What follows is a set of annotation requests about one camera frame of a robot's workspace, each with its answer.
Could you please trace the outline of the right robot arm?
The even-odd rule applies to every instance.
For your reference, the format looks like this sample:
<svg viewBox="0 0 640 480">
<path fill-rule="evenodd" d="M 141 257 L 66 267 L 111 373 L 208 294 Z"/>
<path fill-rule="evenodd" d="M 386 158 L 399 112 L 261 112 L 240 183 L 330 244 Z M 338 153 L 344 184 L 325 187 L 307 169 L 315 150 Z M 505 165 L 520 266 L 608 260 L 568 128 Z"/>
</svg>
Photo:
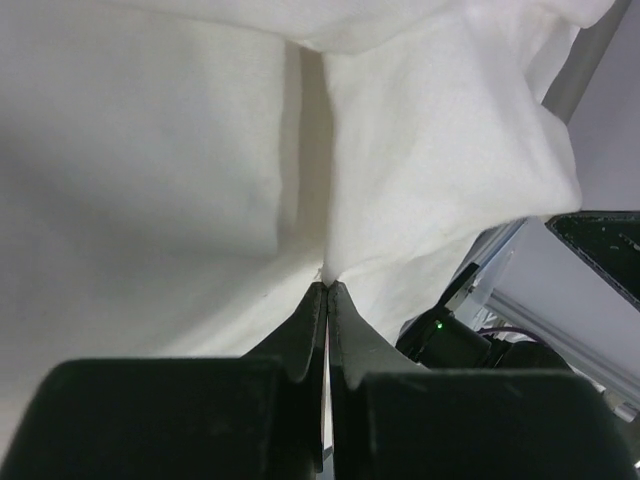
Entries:
<svg viewBox="0 0 640 480">
<path fill-rule="evenodd" d="M 639 307 L 639 213 L 582 211 L 553 217 L 546 228 L 572 254 Z M 458 320 L 448 303 L 471 284 L 480 266 L 470 263 L 436 306 L 400 335 L 396 348 L 410 360 L 436 369 L 569 370 L 565 359 L 537 334 L 515 326 L 473 330 Z"/>
</svg>

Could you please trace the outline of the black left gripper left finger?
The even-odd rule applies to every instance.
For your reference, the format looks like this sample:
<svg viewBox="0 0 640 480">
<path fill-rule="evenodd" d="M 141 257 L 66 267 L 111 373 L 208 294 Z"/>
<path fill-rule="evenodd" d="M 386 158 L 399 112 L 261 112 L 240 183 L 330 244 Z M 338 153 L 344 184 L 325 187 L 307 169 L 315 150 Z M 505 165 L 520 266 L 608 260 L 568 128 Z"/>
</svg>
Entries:
<svg viewBox="0 0 640 480">
<path fill-rule="evenodd" d="M 83 359 L 43 379 L 16 479 L 312 479 L 323 467 L 327 287 L 237 358 Z"/>
</svg>

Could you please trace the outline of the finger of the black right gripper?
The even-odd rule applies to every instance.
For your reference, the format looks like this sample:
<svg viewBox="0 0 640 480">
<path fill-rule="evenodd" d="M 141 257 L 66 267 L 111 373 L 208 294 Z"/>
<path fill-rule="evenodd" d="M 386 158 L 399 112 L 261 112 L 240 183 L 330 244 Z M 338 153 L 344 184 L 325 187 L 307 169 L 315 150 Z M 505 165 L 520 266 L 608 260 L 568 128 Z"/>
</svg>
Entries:
<svg viewBox="0 0 640 480">
<path fill-rule="evenodd" d="M 581 261 L 639 309 L 639 212 L 580 211 L 546 222 Z"/>
</svg>

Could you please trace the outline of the white t shirt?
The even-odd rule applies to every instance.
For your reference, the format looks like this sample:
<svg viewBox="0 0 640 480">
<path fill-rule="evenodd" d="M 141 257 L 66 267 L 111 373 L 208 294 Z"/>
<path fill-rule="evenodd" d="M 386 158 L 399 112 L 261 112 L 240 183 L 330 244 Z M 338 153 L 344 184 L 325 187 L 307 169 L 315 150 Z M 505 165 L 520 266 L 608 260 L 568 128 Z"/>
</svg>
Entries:
<svg viewBox="0 0 640 480">
<path fill-rule="evenodd" d="M 314 283 L 390 343 L 481 233 L 576 211 L 542 102 L 610 8 L 3 2 L 2 477 L 64 362 L 237 358 Z"/>
</svg>

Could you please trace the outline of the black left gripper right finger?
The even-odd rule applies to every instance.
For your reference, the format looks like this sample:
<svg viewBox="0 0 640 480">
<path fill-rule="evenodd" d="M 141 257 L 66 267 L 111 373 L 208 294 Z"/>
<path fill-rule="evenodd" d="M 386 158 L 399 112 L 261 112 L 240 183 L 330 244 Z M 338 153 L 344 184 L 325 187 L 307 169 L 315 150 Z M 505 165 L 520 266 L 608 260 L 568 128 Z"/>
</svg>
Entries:
<svg viewBox="0 0 640 480">
<path fill-rule="evenodd" d="M 633 479 L 612 412 L 556 370 L 429 370 L 328 292 L 339 479 Z"/>
</svg>

